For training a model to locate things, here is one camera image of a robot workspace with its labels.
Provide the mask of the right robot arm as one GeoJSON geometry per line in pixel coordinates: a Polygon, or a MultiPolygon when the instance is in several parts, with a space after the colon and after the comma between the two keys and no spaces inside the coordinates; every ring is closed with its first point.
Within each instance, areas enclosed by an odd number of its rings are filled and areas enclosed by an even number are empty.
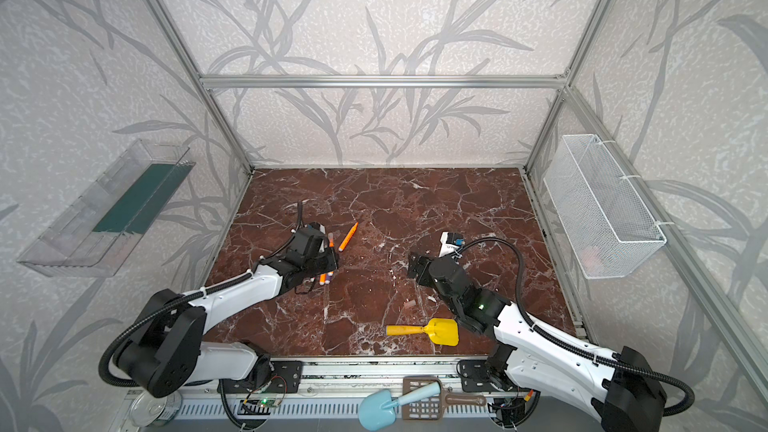
{"type": "Polygon", "coordinates": [[[619,352],[571,336],[480,287],[452,255],[411,253],[408,277],[433,289],[460,326],[496,341],[488,365],[497,385],[554,397],[587,413],[605,431],[657,431],[687,411],[693,389],[653,371],[638,351],[619,352]]]}

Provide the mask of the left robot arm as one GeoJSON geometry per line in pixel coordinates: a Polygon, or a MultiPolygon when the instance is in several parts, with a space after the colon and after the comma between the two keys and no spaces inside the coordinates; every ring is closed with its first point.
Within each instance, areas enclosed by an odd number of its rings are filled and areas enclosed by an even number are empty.
{"type": "Polygon", "coordinates": [[[140,387],[155,398],[189,383],[246,380],[262,353],[244,343],[207,342],[205,335],[230,317],[330,272],[338,260],[324,226],[311,222],[296,229],[283,249],[229,280],[185,293],[163,289],[107,346],[99,377],[114,387],[140,387]]]}

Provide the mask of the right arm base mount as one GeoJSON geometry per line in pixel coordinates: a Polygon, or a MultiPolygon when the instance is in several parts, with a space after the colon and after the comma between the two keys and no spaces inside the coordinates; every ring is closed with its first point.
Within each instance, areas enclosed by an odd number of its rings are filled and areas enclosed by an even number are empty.
{"type": "Polygon", "coordinates": [[[463,392],[516,392],[517,386],[487,364],[486,360],[460,360],[457,373],[463,392]]]}

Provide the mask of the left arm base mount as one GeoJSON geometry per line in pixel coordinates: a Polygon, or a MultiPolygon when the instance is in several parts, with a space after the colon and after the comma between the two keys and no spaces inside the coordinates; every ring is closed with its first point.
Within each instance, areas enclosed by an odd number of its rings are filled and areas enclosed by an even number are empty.
{"type": "Polygon", "coordinates": [[[259,361],[242,380],[248,391],[295,394],[299,390],[304,363],[298,360],[259,361]]]}

